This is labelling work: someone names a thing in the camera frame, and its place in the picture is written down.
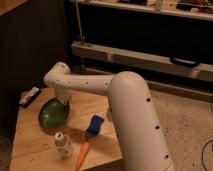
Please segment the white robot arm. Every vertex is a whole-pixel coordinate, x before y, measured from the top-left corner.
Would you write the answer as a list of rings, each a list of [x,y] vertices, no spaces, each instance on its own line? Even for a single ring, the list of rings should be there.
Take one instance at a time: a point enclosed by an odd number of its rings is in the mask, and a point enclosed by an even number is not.
[[[73,75],[56,63],[44,83],[64,101],[72,90],[108,98],[109,111],[126,171],[175,171],[146,80],[123,71],[113,75]]]

